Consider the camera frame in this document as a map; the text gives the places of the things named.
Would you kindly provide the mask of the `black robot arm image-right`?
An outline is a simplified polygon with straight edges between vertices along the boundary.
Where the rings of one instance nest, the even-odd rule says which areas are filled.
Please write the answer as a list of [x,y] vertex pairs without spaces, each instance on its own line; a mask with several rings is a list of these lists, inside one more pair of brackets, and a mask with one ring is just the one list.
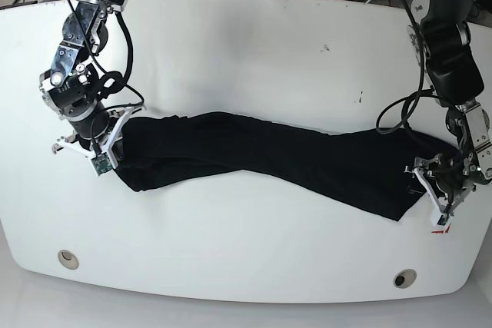
[[446,127],[457,139],[457,154],[446,159],[417,157],[409,172],[427,192],[434,210],[431,221],[450,225],[454,211],[478,184],[491,182],[490,118],[477,101],[484,81],[471,51],[467,17],[474,0],[403,1],[410,20],[408,35],[420,67],[419,87],[402,98],[401,120],[392,128],[377,127],[380,134],[399,128],[408,130],[408,120],[420,99],[429,97],[447,109]]

